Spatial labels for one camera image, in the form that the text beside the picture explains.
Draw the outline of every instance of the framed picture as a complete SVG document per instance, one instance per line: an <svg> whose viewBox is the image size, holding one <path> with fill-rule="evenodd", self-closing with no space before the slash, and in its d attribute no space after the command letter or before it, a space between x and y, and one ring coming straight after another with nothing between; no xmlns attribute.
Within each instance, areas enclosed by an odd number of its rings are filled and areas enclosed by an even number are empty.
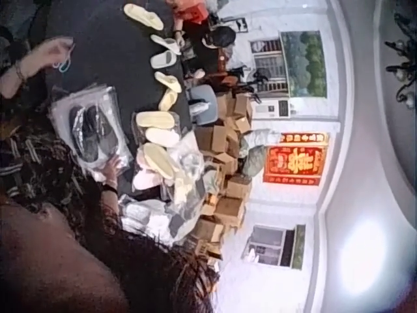
<svg viewBox="0 0 417 313"><path fill-rule="evenodd" d="M246 18L235 18L233 20L223 21L224 26L229 26L236 33L247 33L248 23L246 23Z"/></svg>

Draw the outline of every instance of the bracelet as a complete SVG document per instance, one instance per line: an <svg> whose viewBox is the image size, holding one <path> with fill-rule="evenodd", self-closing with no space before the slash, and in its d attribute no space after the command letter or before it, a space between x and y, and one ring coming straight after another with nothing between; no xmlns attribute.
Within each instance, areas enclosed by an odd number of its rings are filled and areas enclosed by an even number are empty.
<svg viewBox="0 0 417 313"><path fill-rule="evenodd" d="M119 195L116 189L114 189L112 186L109 186L107 184L103 185L103 191L111 191L111 192L114 192L116 195Z"/></svg>
<svg viewBox="0 0 417 313"><path fill-rule="evenodd" d="M20 61L16 61L14 64L14 68L16 69L16 74L18 75L19 79L22 81L22 83L26 82L25 76L22 74L22 69L20 68Z"/></svg>

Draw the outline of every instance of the dark curly hair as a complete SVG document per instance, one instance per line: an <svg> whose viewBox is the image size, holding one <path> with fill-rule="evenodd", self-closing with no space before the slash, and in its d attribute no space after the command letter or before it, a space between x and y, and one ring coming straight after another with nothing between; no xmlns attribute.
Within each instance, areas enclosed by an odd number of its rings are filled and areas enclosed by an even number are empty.
<svg viewBox="0 0 417 313"><path fill-rule="evenodd" d="M209 34L211 44L218 48L226 48L236 40L236 32L228 26L219 26Z"/></svg>

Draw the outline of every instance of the red poster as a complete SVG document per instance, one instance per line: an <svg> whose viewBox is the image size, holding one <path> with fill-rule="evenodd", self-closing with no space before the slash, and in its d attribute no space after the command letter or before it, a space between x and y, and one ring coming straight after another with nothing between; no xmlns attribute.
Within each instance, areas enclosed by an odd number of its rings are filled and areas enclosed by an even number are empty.
<svg viewBox="0 0 417 313"><path fill-rule="evenodd" d="M288 185L320 183L327 146L283 145L269 147L263 181Z"/></svg>

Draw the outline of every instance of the window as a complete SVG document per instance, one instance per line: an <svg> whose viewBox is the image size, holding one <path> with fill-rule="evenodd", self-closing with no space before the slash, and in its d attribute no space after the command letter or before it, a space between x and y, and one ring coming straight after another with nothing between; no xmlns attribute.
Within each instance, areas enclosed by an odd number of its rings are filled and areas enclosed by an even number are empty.
<svg viewBox="0 0 417 313"><path fill-rule="evenodd" d="M257 85L262 96L267 93L288 94L287 71L279 38L251 42L252 55L256 69L268 77L269 81Z"/></svg>
<svg viewBox="0 0 417 313"><path fill-rule="evenodd" d="M293 230L254 226L242 259L251 263L302 268L305 225Z"/></svg>

